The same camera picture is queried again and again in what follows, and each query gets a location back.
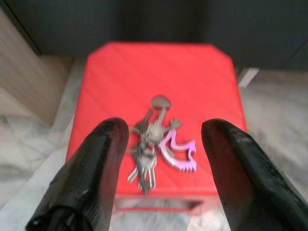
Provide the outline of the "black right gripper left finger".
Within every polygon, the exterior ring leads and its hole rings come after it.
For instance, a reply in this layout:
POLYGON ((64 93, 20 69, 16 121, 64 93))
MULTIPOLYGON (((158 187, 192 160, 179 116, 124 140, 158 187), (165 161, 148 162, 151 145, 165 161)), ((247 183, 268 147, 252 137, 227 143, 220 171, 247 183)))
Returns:
POLYGON ((109 231, 127 123, 99 123, 50 182, 26 231, 109 231))

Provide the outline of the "red plastic stool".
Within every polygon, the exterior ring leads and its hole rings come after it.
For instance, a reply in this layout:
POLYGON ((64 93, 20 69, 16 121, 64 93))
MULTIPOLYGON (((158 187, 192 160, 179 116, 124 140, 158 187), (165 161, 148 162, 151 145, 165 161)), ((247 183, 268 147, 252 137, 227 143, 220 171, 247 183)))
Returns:
POLYGON ((120 117, 132 127, 150 109, 156 95, 171 103, 163 125, 178 119, 176 143, 195 141, 195 172, 180 172, 157 156, 156 188, 143 195, 138 182, 127 181, 135 164, 122 160, 115 212, 186 212, 200 215, 219 206, 201 126, 221 118, 246 130, 246 121, 230 57, 212 45, 109 43, 87 59, 72 133, 70 158, 85 137, 103 120, 120 117))

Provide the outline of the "light wooden cabinet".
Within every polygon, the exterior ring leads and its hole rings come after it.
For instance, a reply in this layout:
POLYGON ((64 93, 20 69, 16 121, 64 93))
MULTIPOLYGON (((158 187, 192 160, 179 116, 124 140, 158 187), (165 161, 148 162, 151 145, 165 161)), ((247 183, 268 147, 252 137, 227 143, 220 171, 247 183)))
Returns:
POLYGON ((37 55, 0 0, 0 116, 27 116, 52 125, 73 60, 37 55))

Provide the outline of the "silver keys with pink charm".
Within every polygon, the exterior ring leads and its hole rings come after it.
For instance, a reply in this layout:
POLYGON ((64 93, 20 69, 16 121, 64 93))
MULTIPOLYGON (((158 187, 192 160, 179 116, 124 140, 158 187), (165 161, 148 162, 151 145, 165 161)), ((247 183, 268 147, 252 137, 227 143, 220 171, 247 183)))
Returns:
POLYGON ((127 182, 131 183, 139 178, 138 187, 144 195, 156 187, 156 150, 171 167, 180 172, 197 170, 197 162, 193 157, 196 153, 195 141, 176 144, 176 129, 181 127, 182 123, 174 118, 170 120, 169 126, 163 126, 163 120, 170 108, 171 102, 167 97, 154 96, 146 116, 131 128, 131 131, 139 135, 139 141, 130 150, 136 165, 128 175, 127 182))

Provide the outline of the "black low console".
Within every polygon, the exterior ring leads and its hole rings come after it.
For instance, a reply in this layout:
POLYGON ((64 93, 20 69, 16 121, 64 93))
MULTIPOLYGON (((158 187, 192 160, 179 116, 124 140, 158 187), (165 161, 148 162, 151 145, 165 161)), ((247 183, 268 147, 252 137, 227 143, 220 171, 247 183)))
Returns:
POLYGON ((211 43, 237 66, 308 71, 308 0, 0 0, 35 53, 110 41, 211 43))

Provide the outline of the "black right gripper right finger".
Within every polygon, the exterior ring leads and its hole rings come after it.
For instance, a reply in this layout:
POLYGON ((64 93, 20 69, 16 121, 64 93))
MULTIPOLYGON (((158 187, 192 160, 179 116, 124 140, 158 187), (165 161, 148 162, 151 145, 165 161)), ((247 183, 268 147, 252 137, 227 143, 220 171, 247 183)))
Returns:
POLYGON ((201 137, 231 231, 308 231, 308 202, 249 134, 210 119, 201 137))

